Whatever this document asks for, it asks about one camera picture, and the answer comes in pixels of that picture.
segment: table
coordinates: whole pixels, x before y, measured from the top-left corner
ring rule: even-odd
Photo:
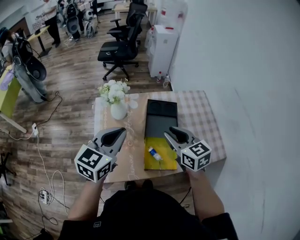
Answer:
[[[0,78],[0,84],[4,80],[5,75],[12,68],[12,65],[8,66],[6,70],[3,72]],[[15,128],[19,129],[23,133],[27,133],[27,130],[13,121],[11,118],[13,116],[15,102],[18,98],[19,91],[21,89],[21,85],[18,80],[14,77],[12,82],[9,84],[9,87],[6,91],[0,90],[0,117],[5,121],[13,125]],[[9,131],[0,126],[0,129],[9,134]]]
[[[115,14],[115,19],[120,18],[120,12],[128,12],[129,11],[129,4],[124,5],[123,3],[119,3],[114,7],[114,14]],[[157,14],[158,9],[154,5],[149,5],[147,8],[148,12],[148,21],[150,21],[150,14],[153,14],[152,20],[151,20],[151,25],[153,26],[155,24],[156,20],[156,14]]]
[[[100,98],[95,100],[94,133],[111,127],[125,127],[127,136],[117,154],[118,166],[109,173],[105,183],[139,180],[167,176],[182,172],[177,170],[144,170],[144,128],[148,99],[177,102],[178,125],[200,139],[204,139],[212,148],[211,161],[226,158],[222,137],[204,91],[153,92],[126,95],[127,116],[120,121],[114,120],[110,108],[105,107]]]
[[[33,39],[35,39],[35,38],[38,38],[38,41],[39,41],[39,43],[40,43],[40,45],[41,45],[41,48],[42,48],[42,52],[39,54],[39,56],[40,57],[44,57],[44,56],[46,56],[46,55],[48,55],[48,53],[49,53],[49,51],[51,50],[51,48],[52,47],[49,47],[49,48],[47,48],[47,49],[45,49],[44,48],[44,45],[43,45],[43,42],[42,42],[42,39],[41,39],[41,35],[44,33],[44,32],[46,32],[46,30],[49,28],[49,26],[46,26],[46,27],[44,27],[44,28],[41,28],[41,32],[40,33],[38,33],[38,34],[32,34],[28,39],[27,39],[27,41],[28,42],[30,42],[30,41],[32,41]]]

